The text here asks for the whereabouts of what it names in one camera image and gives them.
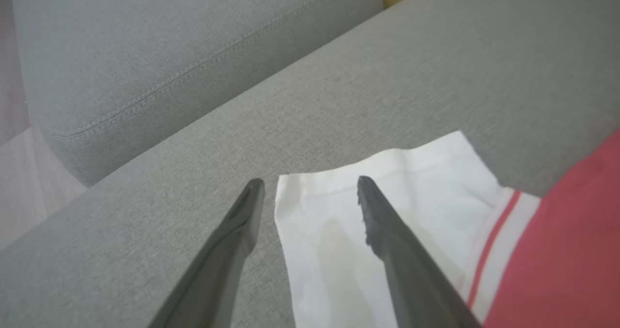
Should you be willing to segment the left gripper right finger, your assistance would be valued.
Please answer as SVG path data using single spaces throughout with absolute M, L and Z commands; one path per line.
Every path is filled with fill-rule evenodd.
M 366 244 L 385 266 L 399 328 L 482 328 L 369 176 L 358 178 Z

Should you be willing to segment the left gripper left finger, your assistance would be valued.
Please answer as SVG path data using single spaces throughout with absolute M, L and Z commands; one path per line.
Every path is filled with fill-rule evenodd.
M 148 328 L 230 328 L 241 272 L 257 243 L 265 183 L 246 184 Z

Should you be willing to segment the red white striped jersey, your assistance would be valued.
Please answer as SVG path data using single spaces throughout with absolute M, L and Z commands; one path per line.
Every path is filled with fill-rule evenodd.
M 542 198 L 501 186 L 455 131 L 281 175 L 275 223 L 296 328 L 397 328 L 366 244 L 369 176 L 485 328 L 620 328 L 620 129 Z

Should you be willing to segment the grey sofa seat cushion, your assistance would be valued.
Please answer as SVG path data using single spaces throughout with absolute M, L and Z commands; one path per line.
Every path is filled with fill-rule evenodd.
M 294 328 L 278 177 L 460 130 L 545 195 L 620 127 L 620 0 L 404 0 L 128 162 L 0 251 L 0 328 L 148 328 L 247 182 L 232 328 Z

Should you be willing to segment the grey sofa back cushion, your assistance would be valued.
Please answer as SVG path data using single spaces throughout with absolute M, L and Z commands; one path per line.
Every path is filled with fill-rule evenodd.
M 34 123 L 91 187 L 383 0 L 13 0 Z

